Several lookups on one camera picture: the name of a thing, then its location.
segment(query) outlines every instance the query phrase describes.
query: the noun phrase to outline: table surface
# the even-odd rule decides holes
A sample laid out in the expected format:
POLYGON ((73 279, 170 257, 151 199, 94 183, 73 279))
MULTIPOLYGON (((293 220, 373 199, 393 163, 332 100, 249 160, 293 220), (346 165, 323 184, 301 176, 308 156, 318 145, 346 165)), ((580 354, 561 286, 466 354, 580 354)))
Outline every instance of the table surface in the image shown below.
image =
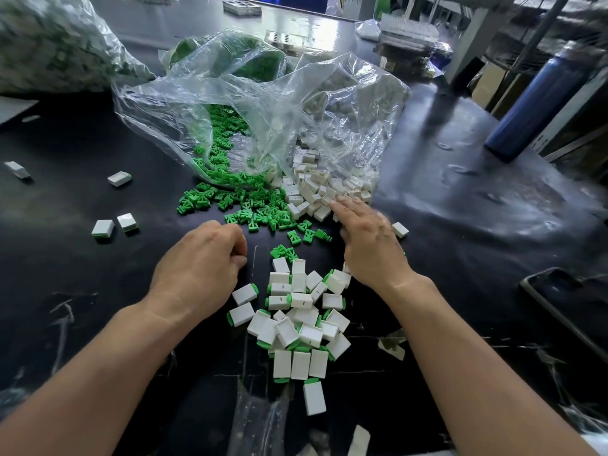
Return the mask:
MULTIPOLYGON (((356 38, 350 22, 280 8, 265 8, 262 26, 259 19, 241 24, 216 16, 217 0, 179 0, 172 6, 92 1, 152 68, 159 67, 157 48, 235 25, 255 24, 256 32, 281 31, 279 26, 314 32, 315 26, 331 24, 334 45, 363 57, 373 54, 373 45, 356 38)), ((41 118, 0 128, 2 160, 16 160, 33 177, 21 182, 0 175, 0 417, 78 352, 112 314, 140 300, 156 262, 186 231, 222 218, 216 206, 176 214, 178 199, 196 179, 124 126, 108 94, 43 99, 30 113, 41 118), (112 188, 106 178, 120 170, 131 173, 133 182, 112 188), (127 237, 117 231, 109 244, 91 238, 96 220, 127 212, 140 233, 127 237), (72 299, 72 323, 65 306, 54 310, 66 299, 72 299)), ((412 267, 431 277, 452 307, 553 407, 594 404, 587 413, 602 416, 608 403, 605 367, 517 290, 523 277, 552 266, 578 275, 605 272, 602 191, 573 183, 533 153, 509 165, 498 161, 482 146, 495 125, 470 99, 434 84, 412 84, 384 154, 373 206, 410 230, 402 244, 412 267)), ((337 237, 331 244, 298 249, 308 269, 320 274, 343 261, 338 226, 328 222, 323 228, 337 237)), ((263 286, 268 251, 287 243, 286 236, 263 228, 247 239, 249 263, 239 285, 263 286)), ((297 388, 287 413, 285 453, 300 451, 314 428, 329 433, 332 453, 346 454, 356 424, 371 432, 370 454, 448 448, 445 426, 407 343, 403 362, 377 349, 377 338, 398 328, 396 320, 356 282, 348 305, 353 345, 323 380, 328 412, 307 418, 297 388)), ((228 308, 177 347, 176 365, 154 378, 117 454, 145 455, 160 446, 159 455, 224 455, 239 377, 259 396, 276 395, 265 353, 244 329, 228 327, 228 308)), ((581 419, 572 422, 581 430, 581 419)))

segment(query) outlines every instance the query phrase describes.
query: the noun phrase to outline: black table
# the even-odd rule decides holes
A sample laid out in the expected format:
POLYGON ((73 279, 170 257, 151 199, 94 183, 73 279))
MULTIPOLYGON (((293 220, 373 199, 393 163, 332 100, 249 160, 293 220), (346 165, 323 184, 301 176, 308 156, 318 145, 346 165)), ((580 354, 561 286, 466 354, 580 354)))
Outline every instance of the black table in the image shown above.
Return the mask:
MULTIPOLYGON (((121 26, 127 28, 118 14, 103 12, 108 0, 93 1, 119 34, 121 26)), ((164 9, 164 21, 173 19, 175 6, 164 9)), ((209 28, 183 27, 176 35, 209 28)), ((153 67, 156 38, 149 37, 148 47, 142 40, 135 51, 153 67)), ((357 51, 371 50, 371 44, 356 42, 357 51)), ((177 215, 179 197, 196 179, 125 127, 108 94, 43 99, 30 113, 41 118, 0 128, 2 160, 16 160, 33 177, 21 182, 0 175, 0 415, 78 352, 118 309, 140 300, 158 259, 187 230, 223 216, 216 206, 177 215), (66 103, 72 111, 57 112, 66 103), (133 182, 114 189, 106 177, 119 170, 131 173, 133 182), (96 220, 126 212, 137 219, 140 233, 117 231, 109 244, 91 238, 96 220), (65 299, 72 299, 73 323, 65 306, 51 312, 65 299)), ((604 415, 603 365, 517 290, 524 276, 551 266, 581 275, 605 272, 604 199, 536 154, 524 153, 510 165, 498 161, 482 148, 495 124, 469 99, 433 84, 412 84, 373 205, 410 229, 402 243, 412 267, 431 277, 552 406, 594 403, 593 411, 604 415), (552 366, 547 354, 566 363, 552 366)), ((333 243, 298 248, 320 274, 343 261, 337 225, 329 220, 323 228, 336 237, 333 243)), ((286 235, 261 229, 247 239, 251 252, 239 285, 262 286, 270 271, 268 251, 286 244, 286 235)), ((328 412, 307 418, 296 388, 285 453, 300 451, 311 428, 329 433, 332 453, 346 453, 356 424, 371 432, 370 454, 448 448, 445 426, 407 344, 403 362, 377 349, 377 338, 398 328, 396 320, 360 284, 348 291, 353 345, 323 381, 328 412)), ((276 397, 280 388, 268 380, 265 352, 244 328, 225 322, 230 307, 177 347, 176 366, 165 365, 153 380, 117 454, 145 455, 160 446, 160 455, 223 455, 239 376, 256 395, 276 397)), ((581 421, 572 422, 580 430, 581 421)))

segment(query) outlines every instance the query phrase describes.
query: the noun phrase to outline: forearm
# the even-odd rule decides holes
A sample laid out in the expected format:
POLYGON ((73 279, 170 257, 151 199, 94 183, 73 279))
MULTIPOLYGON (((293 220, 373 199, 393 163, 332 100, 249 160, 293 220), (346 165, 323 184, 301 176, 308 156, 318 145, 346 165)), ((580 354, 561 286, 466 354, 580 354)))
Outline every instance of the forearm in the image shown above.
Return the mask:
POLYGON ((460 454, 596 454, 429 279, 417 275, 382 296, 406 330, 460 454))
POLYGON ((182 330, 141 304, 119 311, 2 423, 2 452, 110 455, 149 381, 182 337, 182 330))

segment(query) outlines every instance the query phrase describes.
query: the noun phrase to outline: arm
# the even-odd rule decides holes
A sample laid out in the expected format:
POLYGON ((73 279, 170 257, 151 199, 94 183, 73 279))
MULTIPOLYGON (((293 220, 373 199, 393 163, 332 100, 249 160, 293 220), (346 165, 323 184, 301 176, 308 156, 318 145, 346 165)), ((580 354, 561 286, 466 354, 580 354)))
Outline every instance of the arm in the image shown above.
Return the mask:
POLYGON ((110 455, 165 357, 224 305, 246 255, 235 224, 188 232, 156 266, 148 296, 113 316, 0 425, 2 453, 110 455))
POLYGON ((390 223, 359 199, 338 215, 353 276, 384 299, 458 452, 471 455, 597 454, 447 304, 433 282, 407 264, 390 223))

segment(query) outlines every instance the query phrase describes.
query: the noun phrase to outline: blue container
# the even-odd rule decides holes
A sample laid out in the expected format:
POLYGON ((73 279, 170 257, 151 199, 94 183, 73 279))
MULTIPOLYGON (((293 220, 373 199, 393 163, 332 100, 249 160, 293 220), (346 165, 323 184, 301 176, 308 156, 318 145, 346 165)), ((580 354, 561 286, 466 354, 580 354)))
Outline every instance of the blue container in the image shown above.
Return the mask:
POLYGON ((278 4, 320 14, 325 14, 327 9, 327 0, 280 0, 278 4))
POLYGON ((514 160, 581 89, 598 60, 593 48, 569 41, 545 64, 492 131, 485 143, 490 152, 501 160, 514 160))

